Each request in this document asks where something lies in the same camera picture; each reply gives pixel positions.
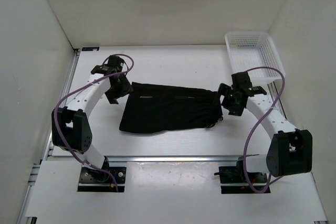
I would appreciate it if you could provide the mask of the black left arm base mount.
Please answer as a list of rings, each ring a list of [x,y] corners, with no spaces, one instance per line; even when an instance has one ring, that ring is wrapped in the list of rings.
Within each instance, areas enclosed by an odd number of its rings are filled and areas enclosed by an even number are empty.
[[[110,174],[102,173],[94,169],[82,167],[79,175],[78,192],[104,192],[104,193],[123,193],[125,190],[125,180],[127,168],[125,166],[110,166]]]

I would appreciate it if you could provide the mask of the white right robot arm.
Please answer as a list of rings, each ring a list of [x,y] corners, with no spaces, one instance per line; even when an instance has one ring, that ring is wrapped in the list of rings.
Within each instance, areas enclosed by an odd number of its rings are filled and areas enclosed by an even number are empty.
[[[312,170],[311,133],[298,129],[275,110],[262,87],[240,89],[222,83],[216,95],[224,97],[222,106],[230,115],[241,116],[245,109],[252,113],[271,140],[267,154],[247,155],[246,163],[236,168],[240,181],[249,181],[255,173],[281,177]]]

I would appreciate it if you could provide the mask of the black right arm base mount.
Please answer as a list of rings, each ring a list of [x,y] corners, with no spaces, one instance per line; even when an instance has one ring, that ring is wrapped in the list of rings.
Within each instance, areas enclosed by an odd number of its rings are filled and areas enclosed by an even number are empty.
[[[219,177],[221,194],[254,194],[246,182],[244,172],[235,166],[220,166],[214,176]],[[267,183],[264,173],[248,173],[250,182],[256,190],[263,190]]]

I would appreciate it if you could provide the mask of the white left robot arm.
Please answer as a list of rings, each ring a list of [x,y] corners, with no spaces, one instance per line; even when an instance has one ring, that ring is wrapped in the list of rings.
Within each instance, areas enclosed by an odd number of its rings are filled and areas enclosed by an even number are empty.
[[[118,104],[118,99],[133,91],[123,67],[127,64],[113,56],[109,62],[96,65],[87,84],[72,93],[74,96],[65,106],[57,103],[52,112],[52,139],[55,146],[72,154],[84,167],[92,171],[98,182],[105,182],[110,176],[108,160],[92,144],[89,116],[102,96],[110,104]]]

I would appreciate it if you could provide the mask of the black shorts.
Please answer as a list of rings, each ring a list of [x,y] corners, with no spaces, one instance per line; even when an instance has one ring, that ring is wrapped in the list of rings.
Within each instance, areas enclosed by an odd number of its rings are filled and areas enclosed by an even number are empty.
[[[215,91],[132,83],[119,130],[132,134],[211,128],[223,119]]]

